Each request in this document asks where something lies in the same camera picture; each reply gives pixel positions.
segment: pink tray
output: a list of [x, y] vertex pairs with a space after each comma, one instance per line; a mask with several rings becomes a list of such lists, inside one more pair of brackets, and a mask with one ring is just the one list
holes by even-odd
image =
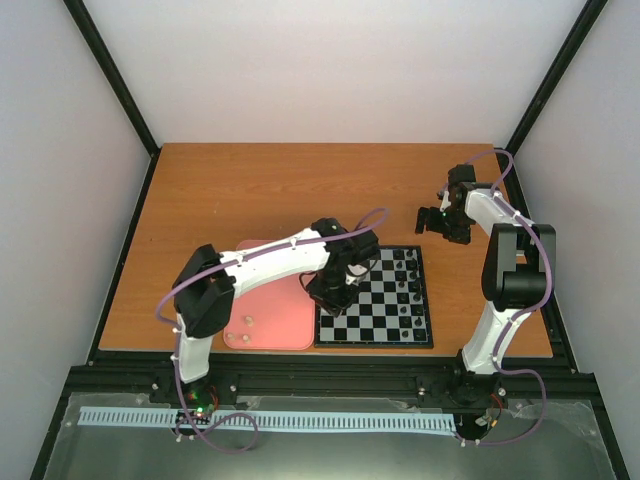
[[[237, 249], [270, 242], [245, 240]], [[247, 317], [251, 317], [251, 326]], [[231, 319], [223, 331], [224, 343], [238, 350], [304, 350], [313, 343], [314, 324], [315, 302], [300, 286], [298, 275], [290, 275], [233, 301]], [[248, 343], [244, 335], [249, 336]]]

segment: white wall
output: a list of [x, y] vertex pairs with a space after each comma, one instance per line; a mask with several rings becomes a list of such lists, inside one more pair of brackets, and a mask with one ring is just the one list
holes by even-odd
[[87, 0], [159, 142], [506, 144], [584, 0]]
[[147, 156], [62, 1], [0, 6], [0, 477], [84, 363]]
[[638, 25], [636, 0], [609, 2], [516, 159], [532, 215], [557, 229], [560, 307], [631, 478], [640, 478]]

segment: brown tabletop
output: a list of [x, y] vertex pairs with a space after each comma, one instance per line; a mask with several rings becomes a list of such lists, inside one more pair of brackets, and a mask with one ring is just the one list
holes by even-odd
[[[247, 239], [279, 239], [325, 216], [352, 228], [378, 206], [381, 245], [422, 247], [434, 348], [315, 348], [302, 353], [455, 355], [484, 307], [480, 275], [488, 237], [472, 243], [415, 235], [418, 207], [437, 206], [447, 171], [482, 144], [165, 144], [100, 341], [101, 350], [171, 350], [170, 328], [153, 310], [193, 251], [234, 250]], [[479, 181], [499, 176], [495, 156], [476, 162]], [[175, 316], [167, 306], [165, 315]], [[216, 336], [214, 350], [230, 350]], [[520, 328], [508, 355], [551, 356], [539, 313]]]

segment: chessboard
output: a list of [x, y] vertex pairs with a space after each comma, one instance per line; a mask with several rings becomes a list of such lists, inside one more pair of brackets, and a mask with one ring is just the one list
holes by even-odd
[[369, 267], [346, 312], [333, 317], [317, 307], [315, 345], [433, 348], [420, 247], [380, 247]]

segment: gray floor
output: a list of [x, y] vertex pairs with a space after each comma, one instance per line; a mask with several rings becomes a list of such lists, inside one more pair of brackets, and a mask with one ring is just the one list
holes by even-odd
[[[322, 402], [331, 410], [330, 399]], [[199, 441], [176, 443], [168, 429], [76, 427], [74, 418], [82, 404], [105, 403], [95, 396], [72, 403], [47, 479], [615, 478], [588, 407], [574, 402], [551, 405], [550, 418], [535, 435], [506, 447], [461, 448], [452, 438], [415, 434], [263, 433], [255, 449], [242, 455], [222, 455]], [[344, 410], [343, 400], [336, 405]], [[274, 410], [273, 406], [273, 401], [264, 401], [258, 408]], [[506, 412], [487, 440], [526, 430], [531, 416], [515, 418]], [[246, 432], [212, 436], [229, 447], [249, 438]]]

